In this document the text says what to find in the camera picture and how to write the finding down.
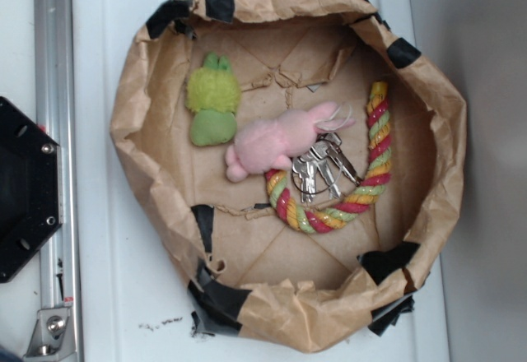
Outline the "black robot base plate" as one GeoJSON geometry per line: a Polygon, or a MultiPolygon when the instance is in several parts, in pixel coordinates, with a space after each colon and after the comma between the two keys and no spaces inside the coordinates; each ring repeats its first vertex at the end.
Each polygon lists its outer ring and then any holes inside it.
{"type": "Polygon", "coordinates": [[[11,281],[61,225],[58,144],[1,98],[1,282],[11,281]]]}

